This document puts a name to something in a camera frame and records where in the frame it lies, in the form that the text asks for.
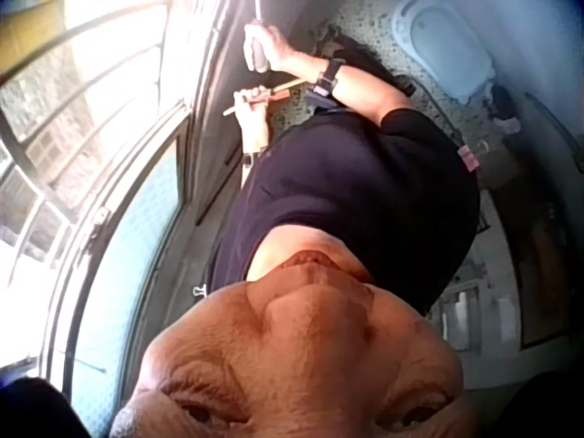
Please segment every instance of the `bathroom wall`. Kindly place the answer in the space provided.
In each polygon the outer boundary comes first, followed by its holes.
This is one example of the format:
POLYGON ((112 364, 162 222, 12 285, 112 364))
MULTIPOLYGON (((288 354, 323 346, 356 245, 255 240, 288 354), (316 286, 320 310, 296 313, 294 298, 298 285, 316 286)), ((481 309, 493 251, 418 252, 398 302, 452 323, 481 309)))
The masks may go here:
POLYGON ((533 154, 558 192, 571 237, 584 250, 584 175, 555 129, 524 94, 541 100, 574 135, 583 129, 582 11, 575 0, 448 0, 491 53, 514 95, 533 154))

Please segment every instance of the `watch strap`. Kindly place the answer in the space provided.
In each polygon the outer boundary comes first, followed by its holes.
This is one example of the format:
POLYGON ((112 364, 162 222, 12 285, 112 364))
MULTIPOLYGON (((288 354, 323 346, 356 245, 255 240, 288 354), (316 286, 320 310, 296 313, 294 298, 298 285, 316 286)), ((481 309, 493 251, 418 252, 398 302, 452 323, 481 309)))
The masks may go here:
POLYGON ((244 153, 244 167, 246 169, 251 169, 254 167, 260 155, 260 152, 244 153))
POLYGON ((338 83, 336 79, 337 73, 339 73, 344 64, 345 61, 343 59, 331 59, 325 72, 318 77, 314 91, 325 98, 330 96, 338 83))

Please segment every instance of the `glass pane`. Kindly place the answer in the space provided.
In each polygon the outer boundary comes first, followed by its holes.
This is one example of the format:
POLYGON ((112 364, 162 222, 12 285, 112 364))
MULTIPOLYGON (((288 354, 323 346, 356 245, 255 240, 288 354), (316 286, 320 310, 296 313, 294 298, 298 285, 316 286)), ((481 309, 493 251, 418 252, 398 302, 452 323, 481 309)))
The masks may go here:
POLYGON ((157 108, 158 90, 151 87, 105 125, 51 183, 58 196, 73 209, 81 207, 125 156, 123 146, 156 121, 157 108))
POLYGON ((8 155, 2 140, 0 140, 0 180, 4 177, 5 172, 8 171, 11 162, 12 159, 8 155))
POLYGON ((40 354, 48 303, 56 279, 56 270, 51 269, 49 264, 51 249, 57 247, 55 240, 59 237, 59 230, 64 231, 65 226, 46 203, 41 205, 16 261, 6 301, 10 311, 0 323, 3 333, 8 329, 18 333, 17 337, 12 338, 13 342, 7 339, 4 345, 13 360, 40 354))
POLYGON ((173 144, 146 178, 112 236, 79 328, 71 403, 93 436, 108 431, 130 324, 178 208, 173 144))
POLYGON ((14 318, 22 317, 20 312, 15 312, 20 297, 7 287, 16 257, 16 243, 36 200, 37 195, 20 173, 11 171, 0 189, 0 367, 26 357, 20 340, 7 336, 14 333, 14 318))
MULTIPOLYGON (((86 2, 81 3, 75 5, 76 2, 67 2, 65 15, 74 20, 81 6, 87 5, 86 2)), ((0 106, 16 137, 25 139, 61 101, 88 80, 132 53, 160 42, 165 18, 165 6, 154 6, 122 16, 72 38, 19 73, 0 89, 0 106)), ((123 90, 125 85, 118 84, 119 90, 123 90)), ((107 96, 116 98, 115 93, 111 92, 107 96)), ((70 130, 75 132, 83 129, 83 119, 87 113, 96 116, 96 110, 91 105, 88 99, 86 102, 78 102, 69 111, 67 117, 70 118, 70 130), (81 120, 76 120, 79 108, 82 110, 79 117, 81 120)))
MULTIPOLYGON (((193 62, 201 63, 203 56, 185 56, 192 54, 194 50, 203 50, 204 41, 209 37, 208 34, 205 38, 197 40, 194 47, 189 46, 189 35, 198 29, 198 24, 193 21, 194 8, 197 4, 198 2, 193 0, 172 2, 162 65, 161 112, 172 107, 197 83, 193 72, 198 71, 200 66, 194 66, 193 62)), ((213 20, 205 18, 207 25, 210 26, 213 20)))
POLYGON ((65 16, 67 28, 72 28, 104 16, 110 12, 119 11, 136 5, 150 5, 156 0, 65 0, 65 16))
MULTIPOLYGON (((63 172, 67 164, 75 158, 78 148, 91 138, 94 131, 112 113, 156 80, 159 60, 160 50, 153 49, 125 64, 75 99, 39 135, 26 154, 47 183, 51 184, 63 172)), ((126 130, 134 130, 134 127, 127 127, 126 130)), ((91 155, 91 148, 116 149, 119 143, 113 137, 111 134, 106 137, 101 133, 91 138, 94 144, 88 145, 83 153, 91 155)))

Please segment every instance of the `short sleeve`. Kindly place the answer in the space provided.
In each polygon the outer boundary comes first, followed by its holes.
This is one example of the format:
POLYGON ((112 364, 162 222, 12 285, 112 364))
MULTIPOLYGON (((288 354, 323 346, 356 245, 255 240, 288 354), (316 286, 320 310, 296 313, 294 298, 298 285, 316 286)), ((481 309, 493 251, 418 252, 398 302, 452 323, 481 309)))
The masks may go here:
POLYGON ((381 133, 456 150, 456 145, 446 134, 415 109, 395 109, 389 112, 381 121, 381 133))

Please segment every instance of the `lips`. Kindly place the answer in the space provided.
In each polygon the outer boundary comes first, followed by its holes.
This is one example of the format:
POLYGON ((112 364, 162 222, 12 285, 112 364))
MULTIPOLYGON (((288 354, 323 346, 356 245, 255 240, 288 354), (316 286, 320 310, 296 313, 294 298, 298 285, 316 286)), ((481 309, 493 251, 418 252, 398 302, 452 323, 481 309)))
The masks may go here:
POLYGON ((295 253, 286 262, 278 266, 277 269, 286 269, 287 267, 300 266, 307 263, 316 263, 324 267, 342 271, 340 266, 333 262, 328 255, 316 250, 305 250, 295 253))

